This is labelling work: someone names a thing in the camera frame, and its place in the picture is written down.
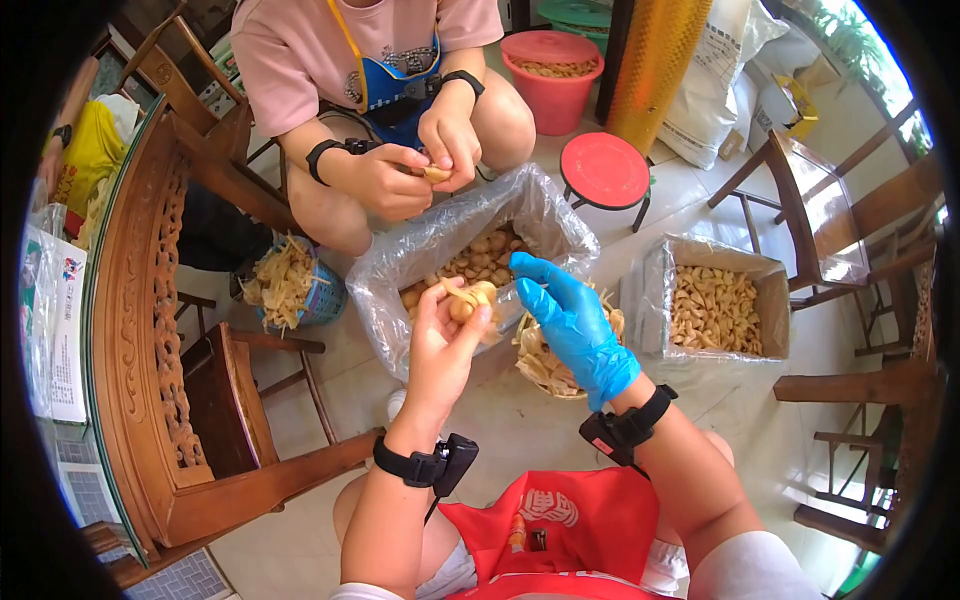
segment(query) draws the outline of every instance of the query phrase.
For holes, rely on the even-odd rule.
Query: blue basket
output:
[[[295,238],[309,249],[308,252],[311,256],[317,258],[317,249],[313,247],[310,240],[299,236],[295,236]],[[271,248],[270,252],[282,248],[286,243],[285,239],[280,240]],[[337,317],[344,312],[344,308],[347,307],[347,286],[344,285],[344,281],[340,276],[334,273],[333,270],[327,267],[319,258],[317,259],[317,266],[313,269],[313,275],[326,279],[330,283],[314,280],[313,285],[310,286],[310,293],[307,294],[306,301],[304,302],[304,304],[306,304],[306,310],[301,309],[297,311],[297,317],[300,318],[300,325],[324,325],[333,323],[337,320]],[[260,317],[261,321],[266,316],[261,307],[257,307],[256,314]],[[275,327],[273,324],[270,324],[270,327],[279,329],[279,327]]]

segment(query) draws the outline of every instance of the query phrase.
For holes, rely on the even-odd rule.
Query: blue apron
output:
[[[437,37],[436,30],[433,34],[435,51],[433,63],[421,73],[404,75],[389,64],[361,54],[347,29],[347,23],[340,14],[340,9],[337,8],[336,0],[326,0],[326,3],[330,6],[333,16],[347,38],[347,44],[356,58],[357,72],[360,75],[362,94],[360,108],[353,110],[340,107],[340,110],[363,115],[373,132],[384,143],[399,144],[419,150],[423,144],[417,136],[417,127],[420,116],[433,104],[433,98],[425,100],[408,98],[404,87],[440,72],[440,39]]]

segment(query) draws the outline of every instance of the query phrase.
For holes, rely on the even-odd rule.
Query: window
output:
[[[910,101],[913,93],[890,48],[876,32],[867,15],[852,0],[820,0],[810,15],[814,29],[848,69],[848,77],[871,89],[892,119]],[[904,150],[913,158],[925,155],[933,146],[929,129],[917,110],[900,126]]]

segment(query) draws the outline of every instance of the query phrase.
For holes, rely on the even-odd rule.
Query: blue glove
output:
[[[526,252],[514,252],[510,268],[516,274],[520,302],[540,323],[550,349],[587,390],[591,411],[599,411],[636,380],[640,364],[616,341],[596,292]]]

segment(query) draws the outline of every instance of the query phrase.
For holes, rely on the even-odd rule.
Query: red apron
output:
[[[647,599],[636,587],[657,529],[653,487],[627,467],[527,471],[489,509],[441,504],[477,568],[476,588],[448,596],[481,600],[553,592],[597,599]],[[526,524],[522,552],[507,544],[514,515]],[[531,532],[546,530],[546,550]]]

